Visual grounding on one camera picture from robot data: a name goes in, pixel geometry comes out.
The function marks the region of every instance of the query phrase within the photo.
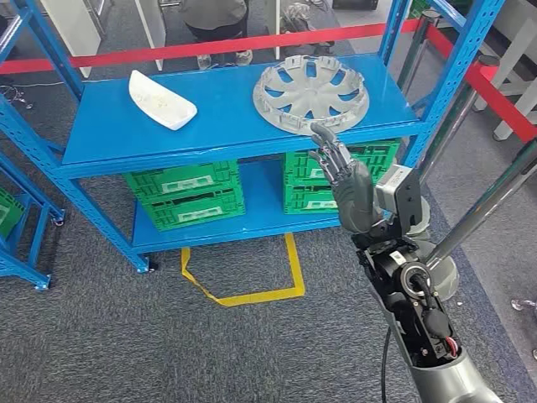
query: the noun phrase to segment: robotic arm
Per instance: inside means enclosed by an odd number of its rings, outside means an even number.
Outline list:
[[[367,167],[327,128],[312,123],[311,151],[332,186],[342,226],[409,366],[423,403],[502,403],[461,346],[418,247],[405,236],[421,221],[417,173],[394,165],[374,187]],[[381,209],[391,212],[383,216]]]

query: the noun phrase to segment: shoe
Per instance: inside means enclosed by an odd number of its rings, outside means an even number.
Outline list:
[[[250,65],[253,58],[253,52],[250,49],[243,52],[237,52],[235,54],[237,57],[237,65]]]
[[[198,55],[198,66],[200,70],[207,70],[211,66],[212,59],[210,55]]]

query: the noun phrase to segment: black cable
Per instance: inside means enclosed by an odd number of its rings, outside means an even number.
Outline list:
[[[385,399],[385,363],[388,358],[388,347],[389,346],[389,338],[391,336],[391,328],[388,327],[386,332],[386,337],[385,339],[385,346],[382,349],[382,364],[381,366],[381,393],[382,403],[386,403]]]
[[[421,290],[423,291],[423,294],[425,295],[425,303],[427,305],[428,309],[433,309],[434,305],[432,304],[432,293],[431,292],[431,289],[428,288],[428,285],[427,285],[427,279],[425,278],[423,275],[413,275],[410,277],[410,281],[418,285]]]

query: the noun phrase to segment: crate label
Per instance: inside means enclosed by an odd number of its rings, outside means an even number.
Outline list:
[[[199,220],[201,218],[219,216],[220,214],[223,214],[222,207],[213,207],[207,210],[199,210],[198,212],[184,212],[183,214],[179,214],[177,218],[179,218],[180,222],[187,222]]]
[[[310,178],[324,178],[324,172],[321,168],[313,168],[310,172]]]
[[[215,183],[210,175],[199,176],[197,178],[186,179],[185,181],[168,182],[162,184],[163,193],[172,193],[173,191],[185,191],[187,189],[195,189],[196,187],[209,186]]]
[[[327,201],[308,201],[305,210],[318,210],[319,208],[338,208],[338,204],[335,200]]]

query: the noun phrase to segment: shelf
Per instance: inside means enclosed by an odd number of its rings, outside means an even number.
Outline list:
[[[339,225],[337,214],[284,214],[280,160],[248,162],[239,169],[245,215],[159,232],[137,203],[133,247],[142,254]]]
[[[376,55],[339,59],[360,71],[370,100],[365,118],[344,141],[408,136],[422,124]],[[312,148],[308,137],[275,128],[255,110],[253,88],[267,66],[154,76],[198,108],[176,132],[138,109],[128,94],[128,79],[87,83],[60,170],[69,177],[107,175]]]

